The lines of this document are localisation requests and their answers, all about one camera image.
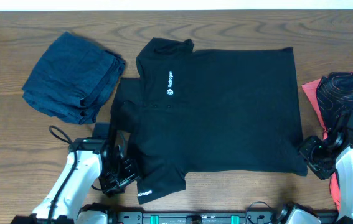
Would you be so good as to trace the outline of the black polo shirt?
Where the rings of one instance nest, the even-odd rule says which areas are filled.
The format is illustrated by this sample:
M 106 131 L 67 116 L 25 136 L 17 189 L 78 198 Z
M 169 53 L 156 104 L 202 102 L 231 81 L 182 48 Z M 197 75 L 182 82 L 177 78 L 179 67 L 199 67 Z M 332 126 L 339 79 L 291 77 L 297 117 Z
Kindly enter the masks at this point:
M 190 172 L 308 173 L 292 47 L 195 50 L 153 38 L 121 79 L 111 123 L 129 133 L 138 202 L 186 189 Z

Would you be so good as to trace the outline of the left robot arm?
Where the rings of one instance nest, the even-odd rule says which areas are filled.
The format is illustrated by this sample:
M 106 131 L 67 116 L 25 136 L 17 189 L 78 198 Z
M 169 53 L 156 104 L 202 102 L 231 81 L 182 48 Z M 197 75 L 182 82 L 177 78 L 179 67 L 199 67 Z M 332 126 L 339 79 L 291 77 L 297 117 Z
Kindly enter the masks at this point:
M 106 139 L 78 138 L 71 143 L 67 163 L 46 198 L 30 215 L 16 215 L 11 223 L 117 223 L 117 214 L 109 206 L 83 201 L 96 180 L 111 197 L 137 179 L 135 161 L 120 148 Z

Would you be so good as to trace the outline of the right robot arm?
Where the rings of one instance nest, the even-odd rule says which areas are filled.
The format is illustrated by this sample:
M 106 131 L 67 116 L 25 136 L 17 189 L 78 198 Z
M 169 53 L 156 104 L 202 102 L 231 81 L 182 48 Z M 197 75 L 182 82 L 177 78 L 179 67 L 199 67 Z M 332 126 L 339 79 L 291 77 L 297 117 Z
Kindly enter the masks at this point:
M 321 180 L 337 176 L 340 209 L 337 214 L 317 214 L 297 203 L 287 203 L 273 223 L 353 223 L 353 112 L 338 116 L 327 138 L 310 136 L 298 148 L 308 167 Z

